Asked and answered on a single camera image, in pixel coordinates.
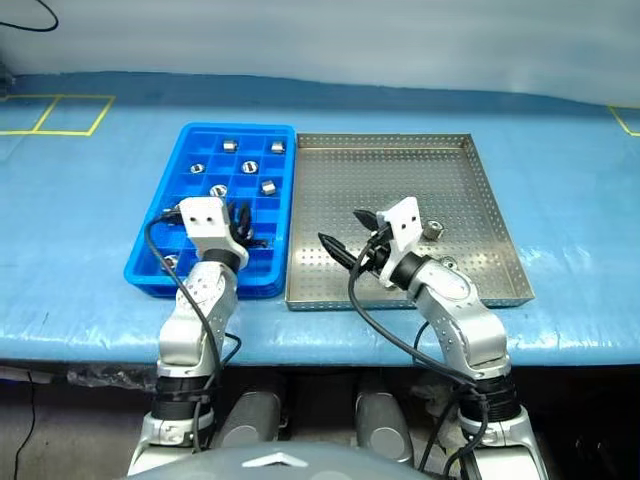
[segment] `white wall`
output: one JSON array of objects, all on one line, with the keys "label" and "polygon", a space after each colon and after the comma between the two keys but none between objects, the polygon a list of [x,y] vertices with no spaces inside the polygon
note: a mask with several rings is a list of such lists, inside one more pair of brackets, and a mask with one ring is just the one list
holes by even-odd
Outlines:
[{"label": "white wall", "polygon": [[[539,93],[640,106],[639,0],[49,0],[14,73],[162,71]],[[45,25],[33,0],[0,19]]]}]

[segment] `yellow tape line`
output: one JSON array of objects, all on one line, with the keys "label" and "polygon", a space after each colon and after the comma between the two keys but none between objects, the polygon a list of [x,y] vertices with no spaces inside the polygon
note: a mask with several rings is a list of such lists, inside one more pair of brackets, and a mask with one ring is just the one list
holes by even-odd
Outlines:
[{"label": "yellow tape line", "polygon": [[[19,95],[7,95],[2,100],[8,100],[11,98],[53,98],[51,104],[40,115],[38,121],[31,130],[0,130],[0,135],[61,135],[61,136],[74,136],[74,137],[90,137],[93,132],[96,131],[104,117],[107,115],[113,102],[116,100],[115,95],[83,95],[83,94],[19,94]],[[40,127],[44,124],[47,118],[51,115],[51,112],[56,107],[58,102],[63,98],[87,98],[87,99],[104,99],[107,100],[106,105],[98,114],[98,117],[91,124],[88,130],[40,130]]]},{"label": "yellow tape line", "polygon": [[625,122],[622,117],[618,114],[618,112],[616,111],[616,107],[614,107],[613,105],[607,105],[607,108],[609,109],[609,111],[613,114],[613,116],[615,117],[615,119],[618,121],[618,123],[620,124],[620,126],[622,127],[622,129],[628,134],[631,135],[632,137],[640,137],[640,132],[635,132],[633,130],[631,130],[629,128],[629,126],[627,125],[627,122]]}]

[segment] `floor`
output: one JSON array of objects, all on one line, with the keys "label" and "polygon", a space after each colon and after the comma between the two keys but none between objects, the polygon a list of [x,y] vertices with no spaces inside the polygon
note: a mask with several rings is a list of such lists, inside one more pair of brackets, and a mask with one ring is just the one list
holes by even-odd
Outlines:
[{"label": "floor", "polygon": [[[230,368],[223,410],[264,372]],[[284,373],[289,426],[283,436],[352,445],[353,385],[361,371]],[[407,385],[417,382],[416,372],[393,369],[382,374],[403,407],[419,454],[431,424],[423,415],[424,403],[408,395]],[[637,478],[639,416],[631,408],[640,400],[640,388],[632,382],[637,369],[518,369],[514,374],[552,480],[588,478],[583,475],[594,471],[606,480]],[[546,388],[550,384],[553,391]],[[619,398],[626,400],[620,403]],[[10,478],[14,453],[28,431],[28,400],[28,384],[0,384],[0,478]],[[106,480],[125,475],[149,401],[148,394],[121,388],[37,385],[36,426],[21,454],[19,478]],[[615,417],[607,421],[606,413],[613,409]]]}]

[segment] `tray rim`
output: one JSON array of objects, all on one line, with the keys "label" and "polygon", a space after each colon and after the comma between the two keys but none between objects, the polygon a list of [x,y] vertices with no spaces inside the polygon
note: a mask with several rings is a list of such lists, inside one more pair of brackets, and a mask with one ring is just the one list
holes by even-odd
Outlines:
[{"label": "tray rim", "polygon": [[[362,141],[362,145],[358,145],[358,146],[352,146],[352,147],[341,147],[341,146],[317,146],[317,147],[309,147],[309,146],[305,146],[306,143],[311,142],[313,140],[318,140],[321,138],[328,138],[328,139],[342,139],[342,138],[348,138],[348,137],[360,137],[361,141]],[[390,141],[389,144],[385,145],[385,146],[376,146],[376,145],[366,145],[366,141],[367,140],[372,140],[373,138],[381,138],[381,139],[388,139]],[[406,145],[397,145],[394,146],[393,143],[397,142],[398,140],[402,141],[402,140],[407,140],[407,139],[413,139],[415,140],[418,145],[416,146],[409,146],[407,147]],[[444,146],[444,145],[438,145],[438,144],[433,144],[432,141],[427,141],[427,140],[433,140],[435,142],[451,142],[451,141],[455,141],[456,139],[459,139],[460,144],[458,146],[454,146],[454,147],[449,147],[449,146]],[[361,150],[361,149],[367,149],[367,150],[410,150],[410,149],[417,149],[417,150],[429,150],[429,149],[433,149],[433,150],[443,150],[446,148],[451,148],[451,149],[455,149],[455,150],[464,150],[465,151],[465,157],[468,159],[469,162],[471,162],[472,160],[470,159],[470,155],[468,154],[468,151],[471,151],[472,154],[475,155],[475,163],[476,165],[476,169],[474,170],[474,177],[476,177],[476,181],[480,180],[482,182],[484,182],[487,186],[488,189],[488,196],[483,196],[483,203],[484,203],[484,207],[486,210],[487,207],[487,203],[492,203],[493,205],[495,205],[496,207],[498,207],[496,209],[495,215],[496,215],[496,221],[499,221],[502,223],[502,225],[504,226],[504,240],[507,240],[509,242],[509,244],[511,245],[511,247],[514,250],[514,255],[516,258],[516,264],[515,267],[516,269],[520,270],[520,273],[522,274],[522,282],[526,285],[525,290],[526,290],[526,294],[520,295],[519,297],[512,297],[511,300],[509,300],[508,304],[505,304],[505,299],[504,298],[498,298],[498,297],[484,297],[482,298],[482,302],[487,306],[487,307],[493,307],[493,308],[502,308],[502,307],[517,307],[520,305],[523,305],[527,302],[529,302],[530,300],[533,300],[535,298],[535,291],[533,289],[533,286],[531,285],[531,282],[527,276],[527,273],[524,269],[524,267],[522,266],[522,262],[520,261],[520,258],[518,257],[518,252],[515,248],[515,244],[513,243],[513,239],[511,238],[511,234],[509,233],[509,229],[507,227],[506,222],[504,221],[504,217],[502,216],[502,212],[500,211],[498,202],[496,201],[495,195],[493,193],[493,189],[491,188],[491,184],[489,183],[489,179],[486,175],[486,172],[484,170],[484,166],[482,165],[482,161],[480,160],[480,154],[478,153],[477,147],[475,145],[475,142],[473,141],[473,137],[471,135],[471,133],[467,132],[467,133],[362,133],[362,132],[357,132],[357,133],[298,133],[296,135],[296,164],[301,160],[300,159],[300,151],[304,150],[304,149],[314,149],[314,150],[345,150],[345,149],[356,149],[356,150]],[[301,175],[302,173],[300,173],[300,168],[296,168],[296,172],[294,173],[294,181],[293,181],[293,193],[292,193],[292,200],[291,200],[291,220],[290,220],[290,228],[289,228],[289,248],[288,248],[288,255],[287,255],[287,274],[286,274],[286,282],[285,282],[285,288],[284,288],[284,292],[285,292],[285,303],[287,305],[287,307],[290,310],[294,310],[294,311],[307,311],[307,310],[313,310],[313,311],[321,311],[321,310],[351,310],[353,309],[351,303],[348,300],[339,300],[339,301],[315,301],[315,302],[309,302],[309,301],[302,301],[302,300],[291,300],[291,276],[292,276],[292,267],[293,267],[293,236],[294,236],[294,225],[295,225],[295,219],[296,219],[296,199],[297,199],[297,189],[298,189],[298,182],[297,180],[297,176]],[[491,233],[492,235],[494,235],[495,238],[495,229],[492,228],[491,229]],[[513,286],[513,280],[511,278],[511,275],[508,273],[508,271],[506,272],[506,276],[509,279],[509,282],[512,284],[512,288],[515,291],[515,287]],[[376,301],[367,301],[367,300],[363,300],[362,302],[367,308],[371,308],[371,309],[399,309],[399,308],[404,308],[404,309],[409,309],[409,308],[414,308],[413,305],[411,304],[411,302],[409,300],[383,300],[381,301],[381,303],[378,303]]]}]

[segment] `metal part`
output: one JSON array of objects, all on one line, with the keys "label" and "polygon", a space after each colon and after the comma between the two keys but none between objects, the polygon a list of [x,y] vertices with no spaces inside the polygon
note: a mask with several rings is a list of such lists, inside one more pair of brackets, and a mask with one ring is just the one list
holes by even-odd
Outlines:
[{"label": "metal part", "polygon": [[231,236],[229,212],[220,198],[189,197],[180,202],[180,214],[187,237],[198,249],[198,257],[207,250],[225,250],[240,259],[240,268],[249,261],[249,254]]},{"label": "metal part", "polygon": [[389,241],[391,254],[380,272],[380,282],[385,287],[393,285],[389,280],[398,262],[409,252],[415,250],[422,232],[420,211],[416,197],[407,197],[389,210],[378,212],[378,226],[391,225],[393,238]]},{"label": "metal part", "polygon": [[242,164],[243,173],[258,173],[258,164],[253,160],[247,160]]},{"label": "metal part", "polygon": [[222,142],[222,150],[226,153],[234,153],[238,149],[238,142],[235,140],[224,140]]},{"label": "metal part", "polygon": [[369,379],[356,399],[356,433],[359,447],[413,467],[413,444],[402,410],[393,395]]},{"label": "metal part", "polygon": [[[530,452],[524,447],[478,448],[470,459],[474,474],[469,480],[542,480]],[[470,470],[465,462],[465,469]]]},{"label": "metal part", "polygon": [[458,269],[458,263],[456,262],[456,259],[453,257],[442,257],[440,259],[440,263],[451,270]]},{"label": "metal part", "polygon": [[282,154],[285,152],[284,142],[276,140],[271,144],[271,153]]},{"label": "metal part", "polygon": [[439,240],[444,232],[444,227],[437,220],[429,220],[422,231],[422,236],[427,240],[435,242]]},{"label": "metal part", "polygon": [[[455,256],[488,306],[533,298],[470,135],[300,134],[294,185],[289,308],[351,308],[344,270],[317,233],[340,232],[357,254],[368,233],[351,212],[384,210],[409,195],[446,227],[438,242],[419,243],[418,254]],[[401,291],[386,291],[374,278],[358,283],[366,307],[410,306]]]},{"label": "metal part", "polygon": [[209,190],[209,195],[212,197],[226,197],[227,196],[227,186],[219,183],[218,185],[214,185]]},{"label": "metal part", "polygon": [[480,302],[469,277],[429,260],[411,280],[407,296],[430,320],[447,365],[476,379],[509,373],[504,325]]},{"label": "metal part", "polygon": [[167,255],[164,257],[164,261],[167,262],[167,265],[171,268],[171,270],[175,270],[178,266],[178,256],[177,255]]},{"label": "metal part", "polygon": [[[195,264],[185,286],[207,317],[222,352],[227,321],[237,304],[236,275],[219,262]],[[176,307],[160,330],[159,377],[199,377],[213,370],[209,342],[200,320],[182,294],[176,293]]]},{"label": "metal part", "polygon": [[214,412],[207,379],[217,373],[212,349],[218,355],[222,352],[227,322],[238,302],[235,272],[249,260],[247,251],[231,234],[223,200],[189,197],[180,202],[179,211],[187,237],[198,257],[204,259],[191,269],[184,286],[198,313],[204,315],[204,325],[211,327],[213,338],[207,338],[196,309],[178,290],[175,308],[160,330],[157,392],[151,412],[144,417],[129,474],[173,462],[191,452],[198,405],[203,407],[197,428],[208,435]]},{"label": "metal part", "polygon": [[189,171],[191,173],[203,173],[204,172],[204,165],[201,163],[195,163],[193,165],[191,165],[191,168],[189,168]]},{"label": "metal part", "polygon": [[267,180],[266,182],[262,182],[261,190],[265,195],[275,195],[276,185],[271,180]]},{"label": "metal part", "polygon": [[[468,418],[463,417],[458,414],[458,418],[460,420],[460,426],[462,430],[475,434],[480,429],[480,422],[475,422]],[[533,429],[531,428],[531,421],[529,420],[529,414],[524,407],[521,407],[520,415],[511,420],[506,420],[503,422],[490,422],[487,431],[482,437],[482,445],[485,445],[486,449],[478,449],[475,454],[478,454],[484,450],[492,450],[496,453],[492,455],[487,455],[486,457],[483,455],[478,456],[477,458],[489,458],[491,460],[486,460],[487,463],[495,464],[495,462],[502,461],[503,469],[507,468],[508,462],[512,460],[511,455],[514,452],[518,452],[518,450],[512,450],[512,448],[504,448],[504,447],[524,447],[526,449],[528,456],[531,458],[537,476],[525,476],[523,478],[533,478],[535,480],[546,480],[547,470],[544,466],[544,462],[542,460],[542,456],[540,455],[540,450],[538,449],[538,444],[536,442],[536,437],[533,433]],[[490,476],[487,477],[489,480],[494,478],[500,479],[503,478],[501,476]]]},{"label": "metal part", "polygon": [[[200,428],[206,428],[212,423],[213,412],[201,416],[198,421]],[[131,457],[127,475],[135,475],[191,456],[191,448],[178,446],[190,441],[192,431],[193,419],[165,421],[147,413],[142,421],[140,440]]]},{"label": "metal part", "polygon": [[280,397],[275,391],[245,392],[216,436],[216,447],[242,447],[276,440],[281,407]]}]

